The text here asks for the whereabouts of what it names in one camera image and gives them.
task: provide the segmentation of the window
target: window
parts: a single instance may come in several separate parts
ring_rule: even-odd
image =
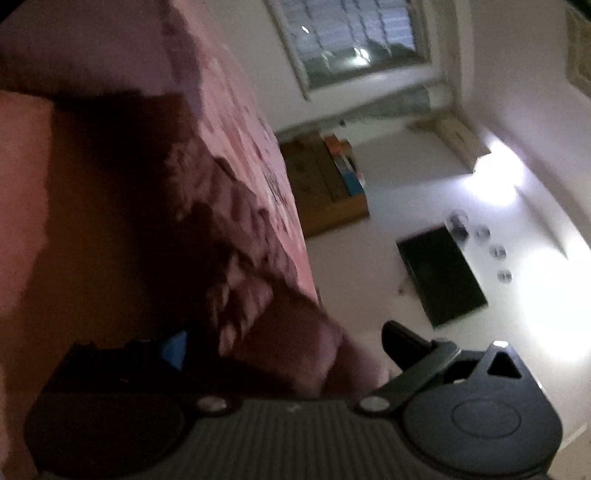
[[[304,90],[428,59],[419,0],[267,0]]]

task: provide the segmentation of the window frame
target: window frame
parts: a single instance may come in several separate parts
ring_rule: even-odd
[[[341,74],[338,78],[335,78],[334,82],[330,82],[326,85],[310,86],[310,79],[306,72],[306,68],[304,67],[304,63],[298,55],[297,47],[293,44],[289,22],[280,4],[280,0],[264,0],[264,3],[271,15],[275,31],[279,35],[285,55],[294,71],[301,94],[308,102],[311,101],[310,92],[317,89],[338,85],[339,83],[347,82],[348,80],[361,78],[378,72],[404,69],[413,65],[424,65],[431,62],[431,44],[427,30],[423,0],[407,0],[408,13],[411,21],[411,28],[413,30],[416,53],[418,55],[417,59],[412,59],[395,66],[382,64],[375,68],[351,71],[351,73]]]

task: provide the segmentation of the ribbed black surface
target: ribbed black surface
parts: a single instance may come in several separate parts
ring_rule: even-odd
[[[58,477],[45,474],[41,480]],[[198,423],[161,464],[126,480],[444,480],[411,455],[385,420],[345,402],[247,401]]]

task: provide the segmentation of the circular cover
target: circular cover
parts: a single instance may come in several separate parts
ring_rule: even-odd
[[[518,383],[489,377],[419,394],[402,416],[406,435],[457,472],[499,478],[544,467],[560,446],[562,426],[542,394]]]
[[[42,394],[25,424],[36,464],[71,478],[110,478],[156,463],[179,440],[181,408],[159,394]]]

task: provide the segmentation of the black laptop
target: black laptop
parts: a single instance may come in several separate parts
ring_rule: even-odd
[[[445,225],[398,241],[397,245],[433,326],[488,305]]]

